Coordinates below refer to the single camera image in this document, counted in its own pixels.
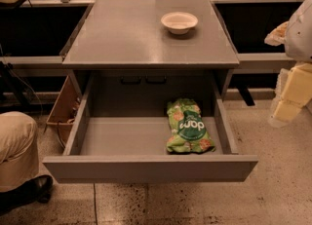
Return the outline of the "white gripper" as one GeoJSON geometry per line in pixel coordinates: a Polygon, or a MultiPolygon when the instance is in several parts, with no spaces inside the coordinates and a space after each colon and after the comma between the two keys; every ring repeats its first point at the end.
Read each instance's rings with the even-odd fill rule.
{"type": "MultiPolygon", "coordinates": [[[[265,37],[264,43],[270,46],[284,44],[287,27],[287,21],[278,25],[265,37]]],[[[282,68],[275,93],[268,123],[274,128],[280,128],[291,123],[312,99],[312,64],[298,62],[290,70],[282,68]]]]}

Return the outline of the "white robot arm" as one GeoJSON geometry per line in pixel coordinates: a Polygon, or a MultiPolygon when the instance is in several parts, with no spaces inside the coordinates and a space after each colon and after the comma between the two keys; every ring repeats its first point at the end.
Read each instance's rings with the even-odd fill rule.
{"type": "Polygon", "coordinates": [[[271,46],[284,45],[286,56],[296,64],[282,69],[269,124],[280,128],[289,124],[312,99],[312,0],[304,0],[288,21],[273,29],[264,39],[271,46]]]}

